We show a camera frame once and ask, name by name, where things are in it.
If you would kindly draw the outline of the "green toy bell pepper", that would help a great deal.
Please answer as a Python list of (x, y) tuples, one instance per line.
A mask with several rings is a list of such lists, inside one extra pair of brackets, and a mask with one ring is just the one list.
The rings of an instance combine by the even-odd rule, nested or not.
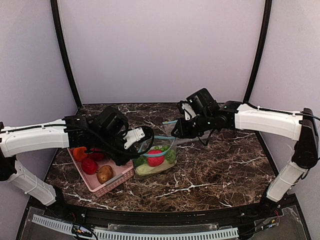
[(174, 149), (169, 149), (169, 147), (165, 145), (163, 147), (156, 146), (154, 150), (161, 150), (162, 152), (166, 151), (164, 157), (169, 164), (173, 164), (176, 161), (176, 152)]

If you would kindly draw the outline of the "clear zip bag blue zipper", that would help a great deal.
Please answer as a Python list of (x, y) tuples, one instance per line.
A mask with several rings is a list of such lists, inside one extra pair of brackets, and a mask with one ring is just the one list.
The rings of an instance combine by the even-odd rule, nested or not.
[(138, 158), (133, 159), (136, 178), (147, 178), (160, 174), (177, 163), (176, 138), (155, 136), (152, 146)]

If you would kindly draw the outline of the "pink perforated plastic basket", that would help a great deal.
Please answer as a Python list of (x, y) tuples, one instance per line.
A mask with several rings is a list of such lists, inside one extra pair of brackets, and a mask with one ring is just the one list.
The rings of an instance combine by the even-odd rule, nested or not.
[(110, 192), (111, 190), (126, 182), (135, 175), (133, 162), (131, 160), (127, 162), (125, 165), (117, 166), (112, 159), (105, 157), (101, 161), (97, 162), (98, 169), (106, 165), (110, 166), (113, 170), (113, 178), (111, 178), (105, 183), (100, 183), (96, 174), (88, 175), (82, 170), (81, 162), (76, 161), (74, 159), (73, 149), (68, 148), (67, 151), (82, 180), (84, 181), (86, 187), (91, 193), (93, 193), (98, 198)]

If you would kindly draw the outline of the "red toy tomato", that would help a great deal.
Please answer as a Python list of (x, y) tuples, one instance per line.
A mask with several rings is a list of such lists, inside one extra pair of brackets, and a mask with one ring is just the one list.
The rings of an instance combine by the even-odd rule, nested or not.
[[(162, 151), (159, 149), (154, 149), (148, 152), (149, 155), (156, 155), (156, 154), (161, 154)], [(162, 156), (157, 156), (157, 157), (148, 157), (147, 158), (147, 163), (150, 167), (157, 167), (161, 165), (165, 161), (165, 157)]]

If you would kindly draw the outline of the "green toy leafy vegetable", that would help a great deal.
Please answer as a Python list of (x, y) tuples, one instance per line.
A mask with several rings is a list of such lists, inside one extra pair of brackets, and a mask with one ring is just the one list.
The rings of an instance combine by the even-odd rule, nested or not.
[(147, 158), (144, 156), (140, 156), (133, 160), (133, 166), (136, 169), (137, 167), (145, 164), (147, 162)]

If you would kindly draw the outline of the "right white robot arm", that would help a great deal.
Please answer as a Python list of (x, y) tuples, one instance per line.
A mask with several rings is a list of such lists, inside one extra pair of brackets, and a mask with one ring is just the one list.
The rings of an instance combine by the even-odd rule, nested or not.
[(295, 141), (290, 160), (266, 191), (265, 197), (269, 201), (279, 202), (320, 159), (317, 117), (309, 108), (284, 111), (231, 100), (218, 105), (206, 88), (180, 101), (177, 107), (184, 116), (177, 120), (171, 135), (179, 139), (200, 138), (207, 131), (237, 129), (269, 133)]

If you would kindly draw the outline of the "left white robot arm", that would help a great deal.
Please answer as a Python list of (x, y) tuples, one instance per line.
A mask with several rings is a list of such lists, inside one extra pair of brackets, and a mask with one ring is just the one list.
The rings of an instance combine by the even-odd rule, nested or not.
[(98, 115), (71, 115), (36, 125), (0, 126), (0, 180), (20, 188), (25, 194), (51, 206), (63, 201), (56, 187), (27, 170), (17, 155), (44, 149), (103, 150), (118, 165), (138, 156), (134, 143), (145, 137), (142, 127), (129, 128), (127, 117), (113, 107)]

